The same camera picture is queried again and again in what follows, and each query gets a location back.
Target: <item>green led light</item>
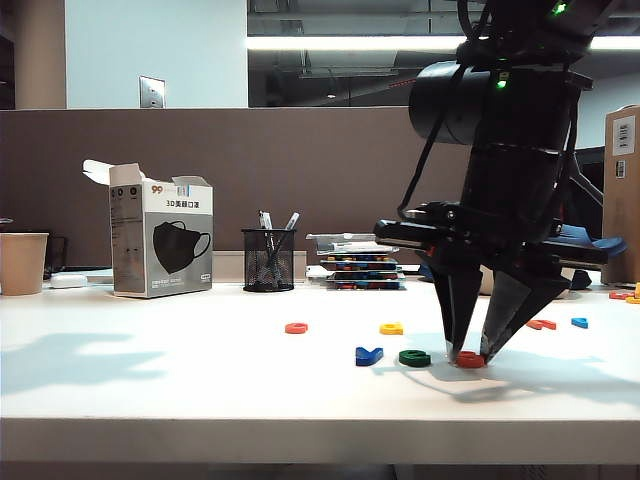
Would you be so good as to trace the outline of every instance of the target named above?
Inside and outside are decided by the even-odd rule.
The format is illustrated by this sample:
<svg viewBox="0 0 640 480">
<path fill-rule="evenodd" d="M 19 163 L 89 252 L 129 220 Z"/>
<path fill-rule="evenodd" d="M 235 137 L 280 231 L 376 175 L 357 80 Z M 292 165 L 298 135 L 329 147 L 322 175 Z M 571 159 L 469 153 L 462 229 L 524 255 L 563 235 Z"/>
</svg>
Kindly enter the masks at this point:
<svg viewBox="0 0 640 480">
<path fill-rule="evenodd" d="M 560 15 L 564 12 L 567 11 L 567 4 L 566 2 L 558 2 L 556 3 L 556 6 L 553 7 L 553 10 L 551 10 L 551 13 L 554 15 Z"/>
</svg>

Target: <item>disposable cup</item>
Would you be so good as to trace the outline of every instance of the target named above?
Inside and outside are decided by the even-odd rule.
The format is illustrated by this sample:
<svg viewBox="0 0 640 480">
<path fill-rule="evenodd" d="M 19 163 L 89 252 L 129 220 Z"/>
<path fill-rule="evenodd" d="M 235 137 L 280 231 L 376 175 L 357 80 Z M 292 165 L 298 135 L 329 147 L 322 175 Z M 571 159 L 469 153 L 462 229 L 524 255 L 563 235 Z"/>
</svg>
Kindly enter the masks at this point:
<svg viewBox="0 0 640 480">
<path fill-rule="evenodd" d="M 48 233 L 0 233 L 2 295 L 32 295 L 42 291 Z"/>
</svg>

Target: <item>black face mask image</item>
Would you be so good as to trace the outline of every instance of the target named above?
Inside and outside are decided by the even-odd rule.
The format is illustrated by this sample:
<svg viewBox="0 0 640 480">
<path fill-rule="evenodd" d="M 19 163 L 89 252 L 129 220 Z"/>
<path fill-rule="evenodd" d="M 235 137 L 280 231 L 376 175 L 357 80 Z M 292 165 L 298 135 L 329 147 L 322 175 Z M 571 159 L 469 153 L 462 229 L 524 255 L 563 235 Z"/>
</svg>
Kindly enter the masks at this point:
<svg viewBox="0 0 640 480">
<path fill-rule="evenodd" d="M 174 224 L 181 223 L 182 228 Z M 207 246 L 195 254 L 194 249 L 201 237 L 207 236 Z M 168 274 L 187 268 L 191 262 L 203 255 L 211 245 L 211 235 L 187 230 L 184 222 L 164 222 L 153 229 L 153 249 L 160 265 Z"/>
</svg>

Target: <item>brown cardboard box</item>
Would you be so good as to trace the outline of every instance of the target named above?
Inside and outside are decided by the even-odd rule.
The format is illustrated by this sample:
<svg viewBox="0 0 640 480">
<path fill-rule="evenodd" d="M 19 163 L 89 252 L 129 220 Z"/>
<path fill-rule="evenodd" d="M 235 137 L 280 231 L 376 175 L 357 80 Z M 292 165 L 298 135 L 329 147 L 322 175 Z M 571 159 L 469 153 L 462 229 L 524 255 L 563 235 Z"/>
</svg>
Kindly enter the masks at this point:
<svg viewBox="0 0 640 480">
<path fill-rule="evenodd" d="M 604 153 L 604 237 L 628 248 L 602 270 L 605 283 L 640 281 L 640 105 L 609 113 Z"/>
</svg>

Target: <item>toy piece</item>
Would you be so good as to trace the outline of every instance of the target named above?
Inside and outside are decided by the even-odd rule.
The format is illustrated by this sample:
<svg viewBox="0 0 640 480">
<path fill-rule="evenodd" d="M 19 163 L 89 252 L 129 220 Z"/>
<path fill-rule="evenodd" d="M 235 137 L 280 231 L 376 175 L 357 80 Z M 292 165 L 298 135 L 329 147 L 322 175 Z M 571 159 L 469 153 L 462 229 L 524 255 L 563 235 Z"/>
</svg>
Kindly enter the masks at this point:
<svg viewBox="0 0 640 480">
<path fill-rule="evenodd" d="M 529 320 L 527 327 L 533 328 L 534 330 L 542 330 L 542 323 L 540 323 L 539 320 Z"/>
<path fill-rule="evenodd" d="M 633 297 L 631 292 L 609 292 L 609 298 L 612 300 L 626 300 L 629 297 Z"/>
<path fill-rule="evenodd" d="M 456 358 L 456 365 L 462 368 L 481 368 L 485 366 L 485 361 L 482 355 L 463 350 Z"/>
<path fill-rule="evenodd" d="M 586 318 L 575 317 L 571 319 L 571 325 L 575 325 L 580 328 L 589 328 L 589 322 Z"/>
<path fill-rule="evenodd" d="M 363 347 L 356 348 L 356 366 L 368 367 L 378 362 L 383 356 L 382 348 L 374 348 L 372 351 Z"/>
<path fill-rule="evenodd" d="M 539 322 L 540 325 L 549 330 L 555 330 L 557 328 L 556 322 L 552 322 L 551 320 L 536 320 L 536 322 Z"/>
<path fill-rule="evenodd" d="M 383 335 L 402 335 L 404 333 L 404 328 L 400 322 L 383 323 L 380 325 L 380 333 Z"/>
<path fill-rule="evenodd" d="M 403 350 L 400 352 L 398 360 L 409 367 L 428 367 L 431 365 L 431 355 L 422 350 Z"/>
<path fill-rule="evenodd" d="M 286 333 L 305 333 L 309 329 L 306 323 L 287 323 L 284 326 Z"/>
</svg>

